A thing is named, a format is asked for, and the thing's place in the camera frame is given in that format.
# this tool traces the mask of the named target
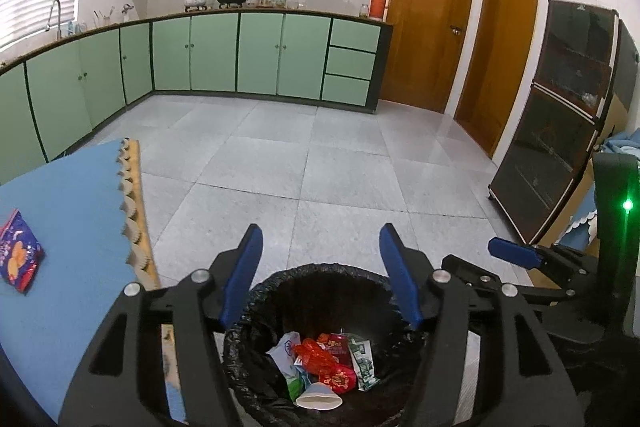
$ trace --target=drawer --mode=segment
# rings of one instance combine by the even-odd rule
[[[379,38],[380,26],[334,19],[331,31],[331,44],[334,46],[375,53]]]
[[[369,83],[366,80],[333,76],[332,74],[324,76],[323,100],[364,106],[367,103],[368,92]]]
[[[342,48],[329,48],[329,60],[326,64],[327,74],[342,74],[364,80],[371,80],[373,63],[376,55]]]

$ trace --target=screw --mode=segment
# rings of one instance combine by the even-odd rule
[[[503,284],[501,290],[507,297],[515,297],[518,294],[516,286],[509,283]]]
[[[191,274],[191,280],[198,284],[207,282],[209,280],[209,272],[207,270],[196,270]]]
[[[127,297],[135,297],[140,293],[140,284],[137,282],[130,282],[124,286],[124,295]]]
[[[433,280],[441,284],[446,284],[451,280],[451,274],[446,270],[436,270],[433,272]]]

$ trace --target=orange thermos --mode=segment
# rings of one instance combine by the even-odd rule
[[[385,17],[386,0],[371,0],[369,18],[382,20]]]

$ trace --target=black trash bag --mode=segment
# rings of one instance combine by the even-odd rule
[[[340,329],[371,342],[380,383],[341,395],[343,404],[332,411],[297,407],[267,351],[289,331],[304,340]],[[240,320],[226,332],[224,364],[238,402],[263,427],[396,427],[425,340],[425,333],[402,320],[386,277],[340,264],[308,264],[254,287]]]

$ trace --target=white paper cup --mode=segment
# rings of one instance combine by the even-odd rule
[[[342,399],[324,383],[313,383],[296,400],[296,405],[304,409],[330,411],[342,405]]]

